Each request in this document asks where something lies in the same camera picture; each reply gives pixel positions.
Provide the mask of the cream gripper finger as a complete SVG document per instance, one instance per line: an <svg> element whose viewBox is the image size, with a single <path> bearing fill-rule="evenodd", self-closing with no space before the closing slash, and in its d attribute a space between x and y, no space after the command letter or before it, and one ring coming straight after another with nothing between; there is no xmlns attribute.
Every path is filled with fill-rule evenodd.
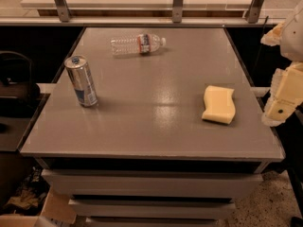
<svg viewBox="0 0 303 227"><path fill-rule="evenodd" d="M303 62L293 61L285 70L277 68L272 77L262 123L269 127L283 124L303 103Z"/></svg>

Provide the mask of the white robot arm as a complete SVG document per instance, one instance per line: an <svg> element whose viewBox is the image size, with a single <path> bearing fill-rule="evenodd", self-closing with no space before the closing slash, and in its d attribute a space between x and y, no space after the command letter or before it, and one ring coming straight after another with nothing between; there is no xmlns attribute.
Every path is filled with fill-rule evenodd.
<svg viewBox="0 0 303 227"><path fill-rule="evenodd" d="M280 46L280 54L292 63L277 69L272 77L270 96L262 122L269 127L283 124L303 102L303 1L261 38L266 45Z"/></svg>

